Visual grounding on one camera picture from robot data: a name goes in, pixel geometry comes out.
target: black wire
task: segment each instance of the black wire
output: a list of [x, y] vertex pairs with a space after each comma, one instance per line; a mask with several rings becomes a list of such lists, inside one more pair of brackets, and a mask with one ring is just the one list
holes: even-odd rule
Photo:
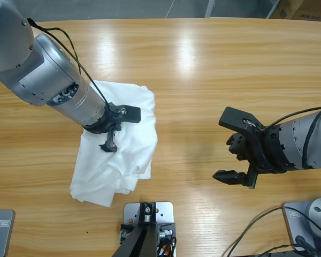
[[76, 60], [79, 60], [79, 57], [77, 56], [77, 52], [76, 52], [76, 50], [75, 50], [75, 46], [74, 46], [74, 44], [73, 44], [73, 41], [70, 39], [68, 33], [66, 33], [64, 30], [62, 30], [61, 28], [58, 28], [58, 27], [54, 27], [54, 28], [43, 28], [43, 27], [37, 25], [37, 23], [36, 23], [33, 19], [31, 19], [31, 18], [28, 18], [27, 21], [29, 22], [29, 24], [30, 24], [32, 27], [35, 27], [35, 28], [37, 28], [37, 29], [39, 29], [39, 30], [40, 30], [40, 28], [42, 28], [42, 29], [45, 29], [46, 31], [61, 31], [61, 32], [63, 32], [63, 34], [68, 38], [68, 40], [69, 40], [69, 42], [70, 42], [70, 45], [71, 45], [71, 47], [72, 47], [72, 49], [73, 49], [73, 51], [74, 51]]
[[266, 216], [267, 214], [270, 214], [276, 210], [281, 210], [281, 209], [290, 209], [290, 210], [294, 210], [296, 212], [298, 212], [299, 214], [301, 214], [303, 217], [305, 217], [308, 221], [310, 221], [314, 226], [316, 226], [320, 231], [321, 231], [321, 228], [314, 222], [311, 220], [311, 218], [309, 218], [306, 214], [304, 214], [303, 212], [295, 209], [295, 208], [292, 208], [292, 207], [286, 207], [286, 206], [281, 206], [281, 207], [277, 207], [277, 208], [274, 208], [272, 210], [269, 210], [267, 211], [266, 213], [262, 214], [261, 216], [259, 216], [258, 218], [254, 219], [246, 228], [245, 230], [243, 231], [243, 233], [237, 238], [237, 240], [235, 241], [234, 245], [232, 246], [231, 250], [229, 251], [227, 257], [230, 257], [233, 250], [236, 248], [236, 246], [238, 245], [238, 243], [240, 242], [240, 240], [243, 238], [243, 236], [247, 233], [247, 231], [257, 222], [259, 221], [262, 217]]
[[308, 112], [308, 111], [315, 111], [315, 110], [321, 110], [321, 106], [320, 107], [314, 107], [314, 108], [309, 108], [309, 109], [305, 109], [305, 110], [301, 110], [301, 111], [297, 111], [297, 112], [293, 112], [292, 114], [288, 114], [280, 119], [278, 119], [277, 121], [271, 123], [269, 126], [267, 126], [266, 128], [269, 129], [273, 126], [275, 126], [276, 124], [280, 123], [282, 120], [285, 120], [291, 116], [295, 116], [297, 114], [302, 114], [304, 112]]
[[258, 255], [257, 257], [262, 257], [264, 255], [267, 255], [267, 254], [271, 253], [273, 250], [277, 250], [279, 248], [285, 248], [285, 247], [289, 247], [289, 246], [302, 247], [302, 245], [300, 245], [300, 244], [280, 245], [280, 246], [276, 246], [274, 248], [271, 248], [271, 249], [265, 251], [264, 253]]
[[303, 152], [302, 152], [302, 167], [305, 168], [305, 169], [312, 169], [312, 167], [307, 164], [307, 160], [308, 160], [308, 145], [309, 145], [309, 141], [310, 141], [311, 135], [314, 132], [316, 124], [317, 124], [317, 122], [318, 122], [318, 120], [320, 118], [321, 118], [321, 111], [315, 116], [313, 122], [311, 123], [311, 125], [309, 127], [308, 134], [307, 134], [307, 136], [305, 138], [305, 141], [304, 141]]
[[96, 88], [96, 90], [99, 92], [100, 96], [102, 97], [102, 99], [105, 102], [105, 105], [107, 108], [109, 108], [112, 112], [116, 112], [115, 110], [113, 110], [109, 104], [108, 101], [106, 99], [106, 97], [104, 97], [104, 95], [102, 94], [101, 90], [98, 88], [98, 86], [95, 84], [94, 80], [91, 78], [91, 76], [89, 75], [89, 73], [86, 71], [86, 69], [82, 66], [82, 64], [79, 62], [79, 60], [76, 59], [76, 57], [67, 49], [67, 47], [58, 39], [56, 38], [53, 34], [51, 34], [50, 32], [48, 32], [45, 28], [37, 25], [31, 18], [27, 19], [28, 22], [30, 23], [30, 25], [32, 27], [35, 27], [37, 29], [39, 29], [40, 31], [48, 34], [50, 37], [52, 37], [54, 40], [57, 41], [57, 43], [59, 43], [66, 51], [67, 53], [77, 62], [77, 64], [81, 67], [81, 69], [83, 70], [83, 72], [86, 74], [86, 76], [89, 78], [90, 82], [94, 85], [94, 87]]
[[[159, 246], [158, 248], [158, 252], [157, 252], [157, 256], [159, 257], [173, 257], [174, 255], [174, 251], [175, 251], [175, 248], [176, 248], [176, 243], [177, 243], [177, 239], [176, 237], [171, 237], [170, 240], [167, 240], [166, 243], [162, 244]], [[166, 251], [169, 249], [169, 254], [168, 255], [165, 255]]]

